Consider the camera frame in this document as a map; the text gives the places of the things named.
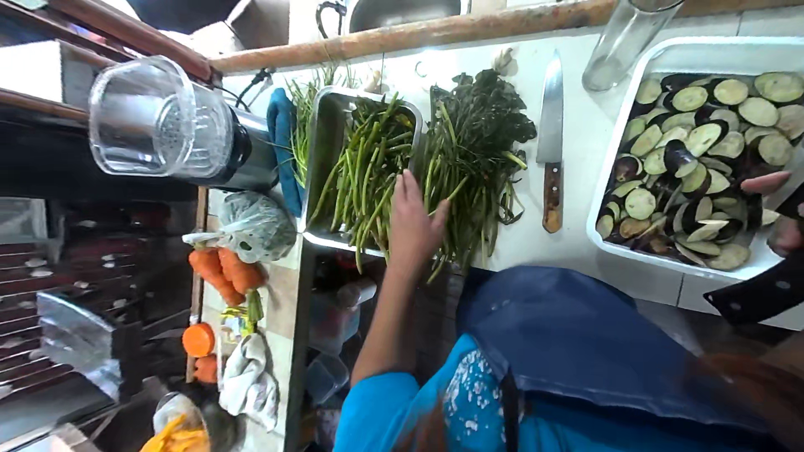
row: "metal tray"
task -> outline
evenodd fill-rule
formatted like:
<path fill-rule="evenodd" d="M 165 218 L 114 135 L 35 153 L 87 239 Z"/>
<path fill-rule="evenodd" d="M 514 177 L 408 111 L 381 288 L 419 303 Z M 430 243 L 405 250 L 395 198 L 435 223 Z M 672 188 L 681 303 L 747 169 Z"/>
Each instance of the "metal tray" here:
<path fill-rule="evenodd" d="M 379 94 L 336 86 L 322 88 L 313 99 L 313 121 L 310 132 L 310 151 L 307 156 L 307 180 L 305 198 L 301 206 L 300 229 L 304 231 L 302 235 L 311 243 L 329 248 L 356 250 L 356 247 L 349 245 L 351 234 L 330 232 L 331 214 L 320 215 L 315 224 L 308 224 L 308 221 L 321 196 L 326 177 L 330 175 L 343 148 L 347 115 L 355 109 L 355 101 L 361 97 L 373 101 L 383 99 L 383 96 Z M 412 152 L 416 155 L 420 151 L 421 112 L 405 100 L 400 101 L 400 110 L 414 124 Z M 363 251 L 373 256 L 383 256 L 378 249 L 366 248 Z"/>
<path fill-rule="evenodd" d="M 597 216 L 605 197 L 605 189 L 617 157 L 620 141 L 625 132 L 631 105 L 634 103 L 637 88 L 642 80 L 651 74 L 679 72 L 756 76 L 770 71 L 804 72 L 804 39 L 684 37 L 668 39 L 648 50 L 634 69 L 634 77 L 631 79 L 626 98 L 614 125 L 611 142 L 601 168 L 601 176 L 592 199 L 592 211 L 586 222 L 586 233 L 589 239 L 607 253 L 727 282 L 750 279 L 776 265 L 781 258 L 767 245 L 770 235 L 768 228 L 756 234 L 751 241 L 749 261 L 739 269 L 732 271 L 704 269 L 666 257 L 631 251 L 626 246 L 603 241 L 595 230 Z M 800 146 L 796 149 L 798 153 L 802 152 Z"/>

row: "white plastic tray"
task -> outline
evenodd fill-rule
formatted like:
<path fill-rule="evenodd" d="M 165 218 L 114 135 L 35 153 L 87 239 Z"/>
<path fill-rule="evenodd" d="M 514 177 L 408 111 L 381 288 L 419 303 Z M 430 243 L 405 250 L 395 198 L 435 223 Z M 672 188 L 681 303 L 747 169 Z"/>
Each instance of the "white plastic tray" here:
<path fill-rule="evenodd" d="M 586 233 L 589 239 L 607 253 L 658 265 L 666 269 L 728 282 L 750 279 L 776 265 L 781 258 L 767 245 L 770 234 L 768 230 L 761 231 L 753 238 L 750 245 L 751 258 L 748 263 L 739 269 L 728 272 L 705 269 L 666 257 L 631 251 L 626 246 L 603 241 L 595 230 L 614 159 L 617 157 L 617 150 L 620 147 L 626 122 L 628 122 L 631 105 L 634 103 L 637 88 L 643 79 L 654 73 L 689 72 L 755 76 L 771 71 L 804 72 L 804 39 L 684 37 L 668 39 L 648 50 L 634 69 L 634 77 L 631 79 L 626 98 L 614 125 L 611 142 L 601 168 L 600 180 L 597 182 L 592 199 L 592 210 L 586 222 Z M 797 147 L 797 152 L 802 152 L 800 146 Z M 791 163 L 800 161 L 801 155 L 798 157 L 794 158 Z"/>

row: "dish towel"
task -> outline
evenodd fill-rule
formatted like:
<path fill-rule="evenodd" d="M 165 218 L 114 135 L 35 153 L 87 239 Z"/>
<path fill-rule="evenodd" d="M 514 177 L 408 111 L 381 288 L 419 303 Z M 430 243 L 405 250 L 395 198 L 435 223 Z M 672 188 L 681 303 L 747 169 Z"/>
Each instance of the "dish towel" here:
<path fill-rule="evenodd" d="M 285 95 L 283 88 L 273 90 L 268 105 L 268 136 L 274 144 L 273 153 L 279 164 L 279 184 L 288 210 L 296 218 L 302 216 L 304 187 L 296 182 L 296 165 L 290 153 L 290 135 L 296 125 L 296 107 Z"/>
<path fill-rule="evenodd" d="M 277 426 L 279 388 L 265 368 L 268 350 L 265 337 L 258 333 L 237 344 L 226 361 L 218 402 L 232 416 L 245 414 L 270 432 Z"/>

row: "orange carrot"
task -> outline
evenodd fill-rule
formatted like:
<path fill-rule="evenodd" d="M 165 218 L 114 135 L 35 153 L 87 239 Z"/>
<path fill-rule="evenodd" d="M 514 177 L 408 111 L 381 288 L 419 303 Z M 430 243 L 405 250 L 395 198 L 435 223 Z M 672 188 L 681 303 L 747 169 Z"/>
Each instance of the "orange carrot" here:
<path fill-rule="evenodd" d="M 235 290 L 246 295 L 249 290 L 256 289 L 265 284 L 262 272 L 254 264 L 241 261 L 237 253 L 228 248 L 218 248 L 220 266 L 226 279 L 232 282 Z"/>
<path fill-rule="evenodd" d="M 223 269 L 218 258 L 218 250 L 215 248 L 195 249 L 187 258 L 193 270 L 198 273 L 204 281 L 212 284 L 220 293 L 229 306 L 239 306 L 245 301 L 243 294 L 235 289 L 231 281 L 224 276 Z"/>

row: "human arm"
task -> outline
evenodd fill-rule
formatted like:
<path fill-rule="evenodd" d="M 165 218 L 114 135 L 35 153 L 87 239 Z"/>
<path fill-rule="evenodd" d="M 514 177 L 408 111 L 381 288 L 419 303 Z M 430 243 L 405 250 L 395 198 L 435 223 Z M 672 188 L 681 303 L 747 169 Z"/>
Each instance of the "human arm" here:
<path fill-rule="evenodd" d="M 413 174 L 396 176 L 389 237 L 391 258 L 385 271 L 374 319 L 351 374 L 351 385 L 386 372 L 413 372 L 412 294 L 421 270 L 444 234 L 449 202 L 429 217 Z"/>

